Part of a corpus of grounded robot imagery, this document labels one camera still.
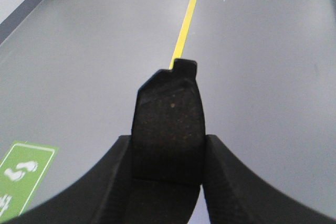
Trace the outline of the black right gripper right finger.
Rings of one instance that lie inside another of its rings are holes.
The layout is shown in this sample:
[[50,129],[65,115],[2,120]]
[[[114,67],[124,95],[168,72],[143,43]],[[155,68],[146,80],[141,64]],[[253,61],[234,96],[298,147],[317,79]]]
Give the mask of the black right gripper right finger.
[[203,189],[211,223],[328,223],[262,180],[216,135],[206,136]]

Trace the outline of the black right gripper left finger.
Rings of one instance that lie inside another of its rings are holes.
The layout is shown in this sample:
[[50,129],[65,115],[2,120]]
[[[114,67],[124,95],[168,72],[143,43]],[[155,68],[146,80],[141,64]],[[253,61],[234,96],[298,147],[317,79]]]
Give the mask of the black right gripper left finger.
[[123,135],[70,187],[9,223],[124,223],[131,188],[131,137]]

